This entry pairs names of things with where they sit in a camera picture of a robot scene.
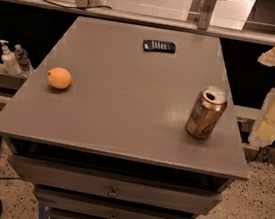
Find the orange soda can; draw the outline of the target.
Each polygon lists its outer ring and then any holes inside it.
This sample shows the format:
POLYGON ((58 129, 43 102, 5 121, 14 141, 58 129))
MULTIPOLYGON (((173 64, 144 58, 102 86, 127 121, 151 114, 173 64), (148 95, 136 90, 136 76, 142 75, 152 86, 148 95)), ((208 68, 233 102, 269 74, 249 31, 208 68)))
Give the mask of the orange soda can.
POLYGON ((194 138, 210 137, 221 115, 227 108, 227 94, 222 88, 206 86, 198 93, 186 122, 186 131, 194 138))

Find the dark blue snack packet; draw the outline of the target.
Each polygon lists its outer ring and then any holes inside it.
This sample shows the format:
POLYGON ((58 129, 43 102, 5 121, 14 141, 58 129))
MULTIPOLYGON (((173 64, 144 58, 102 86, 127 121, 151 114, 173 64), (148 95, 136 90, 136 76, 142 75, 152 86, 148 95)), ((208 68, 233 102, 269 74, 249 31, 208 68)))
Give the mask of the dark blue snack packet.
POLYGON ((172 53, 174 54, 176 51, 176 46, 173 42, 165 42, 165 41, 157 41, 157 40, 144 40, 143 41, 143 49, 144 51, 149 52, 164 52, 164 53, 172 53))

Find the grey drawer cabinet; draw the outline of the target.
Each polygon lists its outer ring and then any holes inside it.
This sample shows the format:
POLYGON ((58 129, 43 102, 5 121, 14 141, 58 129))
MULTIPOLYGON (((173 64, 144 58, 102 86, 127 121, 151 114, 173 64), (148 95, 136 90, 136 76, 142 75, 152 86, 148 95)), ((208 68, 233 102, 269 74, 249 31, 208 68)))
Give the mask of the grey drawer cabinet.
POLYGON ((185 130, 211 85, 229 85, 218 39, 81 17, 0 112, 0 136, 53 219, 197 219, 249 171, 233 109, 206 140, 185 130), (48 84, 55 67, 66 89, 48 84))

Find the orange fruit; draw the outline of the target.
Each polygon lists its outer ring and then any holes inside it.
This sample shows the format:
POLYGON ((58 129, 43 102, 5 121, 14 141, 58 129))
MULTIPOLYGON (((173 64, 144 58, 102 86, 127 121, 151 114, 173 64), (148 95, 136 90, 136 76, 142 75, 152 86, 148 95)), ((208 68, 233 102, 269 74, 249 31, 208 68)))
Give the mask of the orange fruit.
POLYGON ((62 67, 52 68, 47 73, 47 82, 56 89, 66 89, 72 82, 71 73, 62 67))

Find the clear plastic water bottle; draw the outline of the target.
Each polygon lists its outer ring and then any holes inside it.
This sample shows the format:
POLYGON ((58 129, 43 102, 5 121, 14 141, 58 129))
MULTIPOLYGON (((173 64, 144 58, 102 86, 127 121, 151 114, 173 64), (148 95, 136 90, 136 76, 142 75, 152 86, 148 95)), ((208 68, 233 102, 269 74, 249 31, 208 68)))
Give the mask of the clear plastic water bottle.
POLYGON ((30 75, 33 72, 32 62, 29 59, 27 51, 19 44, 14 48, 15 57, 17 62, 25 75, 30 75))

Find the white pump sanitizer bottle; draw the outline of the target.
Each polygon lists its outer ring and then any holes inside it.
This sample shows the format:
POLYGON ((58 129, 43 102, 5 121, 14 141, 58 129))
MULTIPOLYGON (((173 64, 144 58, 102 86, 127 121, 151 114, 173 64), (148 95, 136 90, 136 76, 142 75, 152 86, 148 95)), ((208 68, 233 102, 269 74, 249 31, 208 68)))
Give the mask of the white pump sanitizer bottle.
POLYGON ((0 39, 0 44, 2 45, 1 49, 3 51, 1 58, 5 68, 7 69, 6 71, 11 76, 20 75, 22 70, 17 62, 15 54, 9 49, 8 42, 4 39, 0 39))

